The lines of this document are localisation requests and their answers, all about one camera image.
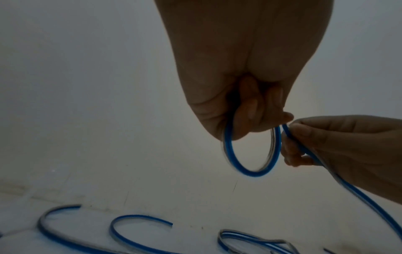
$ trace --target human hand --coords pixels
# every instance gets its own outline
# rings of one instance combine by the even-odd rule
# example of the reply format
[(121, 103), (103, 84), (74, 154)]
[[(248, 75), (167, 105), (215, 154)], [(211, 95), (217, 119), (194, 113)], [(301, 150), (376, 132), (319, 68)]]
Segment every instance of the human hand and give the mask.
[(321, 41), (332, 0), (156, 4), (187, 102), (210, 134), (221, 139), (232, 116), (233, 139), (293, 119), (283, 106)]
[[(347, 182), (402, 204), (402, 120), (366, 115), (322, 116), (294, 121), (289, 127)], [(314, 165), (282, 133), (288, 165)]]

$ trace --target hand holding cable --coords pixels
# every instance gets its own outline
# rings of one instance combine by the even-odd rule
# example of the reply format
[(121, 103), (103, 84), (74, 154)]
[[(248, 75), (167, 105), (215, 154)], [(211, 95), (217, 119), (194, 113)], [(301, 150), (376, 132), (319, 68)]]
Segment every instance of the hand holding cable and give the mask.
[[(289, 129), (345, 181), (402, 204), (402, 120), (323, 116), (296, 120)], [(282, 142), (288, 165), (316, 165), (285, 133)]]

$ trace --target scratch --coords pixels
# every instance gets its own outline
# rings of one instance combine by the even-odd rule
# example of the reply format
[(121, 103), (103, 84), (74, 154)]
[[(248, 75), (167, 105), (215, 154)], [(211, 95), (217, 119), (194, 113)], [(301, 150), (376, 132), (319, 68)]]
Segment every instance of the scratch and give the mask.
[(128, 192), (127, 192), (127, 196), (126, 196), (126, 200), (124, 201), (124, 205), (123, 205), (123, 206), (126, 206), (126, 202), (127, 202), (127, 198), (129, 197), (129, 194), (130, 194), (130, 192), (128, 191)]
[(233, 193), (233, 192), (235, 192), (235, 189), (236, 189), (236, 185), (237, 185), (237, 182), (238, 182), (238, 181), (236, 181), (236, 184), (234, 185), (234, 188), (233, 188), (233, 191), (232, 191), (232, 193)]

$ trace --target white backdrop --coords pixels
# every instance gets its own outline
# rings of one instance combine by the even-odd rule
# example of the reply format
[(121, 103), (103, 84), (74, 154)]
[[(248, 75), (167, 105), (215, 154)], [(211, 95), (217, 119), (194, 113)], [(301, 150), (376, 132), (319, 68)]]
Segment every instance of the white backdrop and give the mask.
[[(339, 0), (286, 109), (402, 118), (402, 2)], [(141, 212), (317, 246), (398, 253), (392, 232), (317, 168), (250, 179), (186, 105), (151, 0), (0, 2), (0, 192)], [(268, 134), (235, 143), (257, 167)], [(376, 198), (402, 222), (402, 209)]]

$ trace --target person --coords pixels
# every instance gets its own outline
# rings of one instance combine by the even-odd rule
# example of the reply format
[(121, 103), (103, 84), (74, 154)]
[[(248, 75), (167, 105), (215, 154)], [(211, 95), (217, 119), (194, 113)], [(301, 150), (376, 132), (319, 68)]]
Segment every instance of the person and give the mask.
[[(283, 108), (325, 33), (333, 0), (156, 0), (187, 102), (221, 140), (289, 123)], [(294, 136), (353, 185), (402, 204), (402, 121), (373, 116), (299, 119)], [(283, 136), (288, 165), (313, 165)]]

